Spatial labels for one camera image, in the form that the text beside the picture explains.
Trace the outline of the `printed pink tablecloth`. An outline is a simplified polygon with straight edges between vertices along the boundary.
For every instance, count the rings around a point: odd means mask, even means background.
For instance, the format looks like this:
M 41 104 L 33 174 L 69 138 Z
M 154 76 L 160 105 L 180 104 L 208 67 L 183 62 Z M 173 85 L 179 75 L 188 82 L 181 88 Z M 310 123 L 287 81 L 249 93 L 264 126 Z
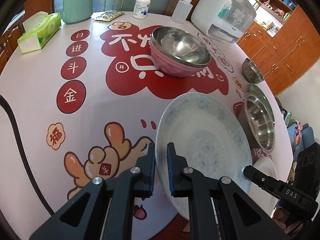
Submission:
M 176 23 L 156 14 L 137 20 L 128 12 L 111 23 L 63 24 L 43 49 L 16 49 L 10 57 L 1 95 L 24 153 L 1 111 L 1 212 L 18 238 L 28 239 L 91 178 L 132 167 L 177 96 L 206 93 L 239 111 L 248 87 L 243 50 L 202 37 L 211 65 L 194 76 L 171 77 L 150 55 L 150 35 L 159 25 Z

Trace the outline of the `small stainless steel bowl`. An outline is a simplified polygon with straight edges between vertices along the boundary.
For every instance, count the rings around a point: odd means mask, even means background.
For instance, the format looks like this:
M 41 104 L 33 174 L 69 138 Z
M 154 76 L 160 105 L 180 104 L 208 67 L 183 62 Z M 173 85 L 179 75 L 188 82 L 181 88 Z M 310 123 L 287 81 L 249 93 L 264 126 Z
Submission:
M 249 58 L 246 58 L 242 63 L 242 75 L 246 81 L 252 84 L 264 81 L 261 71 Z

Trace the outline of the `pale blue ceramic plate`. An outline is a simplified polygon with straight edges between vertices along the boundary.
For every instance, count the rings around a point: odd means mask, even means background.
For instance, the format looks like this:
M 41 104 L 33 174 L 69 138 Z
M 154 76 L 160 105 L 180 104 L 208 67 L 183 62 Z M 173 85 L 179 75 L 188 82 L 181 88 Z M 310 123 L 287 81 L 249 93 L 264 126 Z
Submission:
M 167 144 L 174 143 L 177 155 L 204 176 L 231 178 L 245 193 L 251 182 L 243 170 L 252 164 L 247 137 L 235 115 L 210 95 L 185 93 L 167 106 L 156 134 L 156 166 L 170 204 L 189 218 L 187 198 L 174 198 L 169 189 Z

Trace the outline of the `white pill bottle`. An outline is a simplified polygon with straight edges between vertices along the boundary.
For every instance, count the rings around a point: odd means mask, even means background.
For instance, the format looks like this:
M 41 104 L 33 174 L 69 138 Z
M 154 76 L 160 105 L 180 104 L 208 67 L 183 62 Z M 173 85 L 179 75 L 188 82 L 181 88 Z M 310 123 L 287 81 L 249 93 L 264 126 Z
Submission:
M 151 0 L 136 0 L 132 17 L 142 20 L 145 19 L 150 7 Z

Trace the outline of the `large stainless steel bowl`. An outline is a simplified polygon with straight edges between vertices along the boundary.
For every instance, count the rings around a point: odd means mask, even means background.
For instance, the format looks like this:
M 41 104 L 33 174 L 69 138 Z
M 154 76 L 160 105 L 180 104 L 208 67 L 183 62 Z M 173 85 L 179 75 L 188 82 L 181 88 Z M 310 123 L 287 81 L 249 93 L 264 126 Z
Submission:
M 248 92 L 238 114 L 238 121 L 252 148 L 261 148 L 270 154 L 275 145 L 274 121 L 271 112 L 260 97 Z

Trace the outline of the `green tissue pack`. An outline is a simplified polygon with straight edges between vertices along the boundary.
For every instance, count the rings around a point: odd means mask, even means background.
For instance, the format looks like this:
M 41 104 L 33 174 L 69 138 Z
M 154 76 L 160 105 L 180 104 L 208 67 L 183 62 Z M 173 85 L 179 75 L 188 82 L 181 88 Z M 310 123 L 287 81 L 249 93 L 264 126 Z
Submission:
M 40 11 L 23 22 L 25 33 L 17 40 L 22 54 L 41 50 L 61 27 L 59 12 Z

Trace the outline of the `mint green canister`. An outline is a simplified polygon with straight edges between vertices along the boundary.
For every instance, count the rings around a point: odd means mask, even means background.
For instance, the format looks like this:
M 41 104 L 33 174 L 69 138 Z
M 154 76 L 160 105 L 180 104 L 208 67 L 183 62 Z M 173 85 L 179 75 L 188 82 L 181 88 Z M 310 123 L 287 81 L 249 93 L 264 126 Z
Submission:
M 93 14 L 93 0 L 63 0 L 62 20 L 75 24 L 89 19 Z

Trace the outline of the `white countertop sterilizer box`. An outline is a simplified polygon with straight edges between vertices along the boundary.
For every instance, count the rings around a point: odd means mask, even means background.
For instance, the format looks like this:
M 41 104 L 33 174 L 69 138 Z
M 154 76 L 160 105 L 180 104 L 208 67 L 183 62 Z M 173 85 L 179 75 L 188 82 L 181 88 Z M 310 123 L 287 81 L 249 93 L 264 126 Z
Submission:
M 207 37 L 232 45 L 244 35 L 256 15 L 249 0 L 199 0 L 191 22 Z

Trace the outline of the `wooden cabinet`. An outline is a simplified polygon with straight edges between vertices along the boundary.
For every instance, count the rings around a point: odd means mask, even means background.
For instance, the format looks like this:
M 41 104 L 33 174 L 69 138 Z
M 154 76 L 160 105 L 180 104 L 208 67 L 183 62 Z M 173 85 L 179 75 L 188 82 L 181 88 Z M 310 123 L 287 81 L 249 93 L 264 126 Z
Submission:
M 274 95 L 287 89 L 319 59 L 319 33 L 300 6 L 274 37 L 254 22 L 237 44 L 258 66 Z

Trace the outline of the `clear squeeze bottle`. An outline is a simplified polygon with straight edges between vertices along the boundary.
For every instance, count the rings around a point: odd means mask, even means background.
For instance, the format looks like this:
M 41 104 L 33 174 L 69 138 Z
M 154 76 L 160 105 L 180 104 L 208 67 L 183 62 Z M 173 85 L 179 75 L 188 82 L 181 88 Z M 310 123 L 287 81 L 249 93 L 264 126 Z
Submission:
M 179 0 L 174 12 L 172 13 L 171 20 L 176 23 L 183 24 L 193 8 L 191 2 L 192 0 Z

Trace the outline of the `pink steel-lined bowl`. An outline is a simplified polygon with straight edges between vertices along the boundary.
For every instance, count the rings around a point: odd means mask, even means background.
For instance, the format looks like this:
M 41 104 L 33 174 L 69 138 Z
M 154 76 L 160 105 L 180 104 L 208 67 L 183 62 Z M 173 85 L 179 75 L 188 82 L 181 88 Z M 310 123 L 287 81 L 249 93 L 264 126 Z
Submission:
M 161 26 L 152 31 L 151 56 L 165 74 L 187 77 L 206 68 L 212 57 L 197 37 L 174 27 Z

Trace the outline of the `green plate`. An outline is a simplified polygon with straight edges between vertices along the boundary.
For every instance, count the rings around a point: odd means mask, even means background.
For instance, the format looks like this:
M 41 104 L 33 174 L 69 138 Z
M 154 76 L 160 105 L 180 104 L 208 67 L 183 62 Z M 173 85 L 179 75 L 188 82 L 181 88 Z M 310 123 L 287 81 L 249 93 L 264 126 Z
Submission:
M 264 104 L 266 110 L 270 114 L 270 117 L 271 117 L 273 124 L 275 124 L 274 113 L 273 113 L 272 107 L 271 107 L 267 97 L 263 93 L 263 91 L 257 85 L 251 84 L 249 87 L 249 92 L 254 93 L 260 99 L 260 101 Z

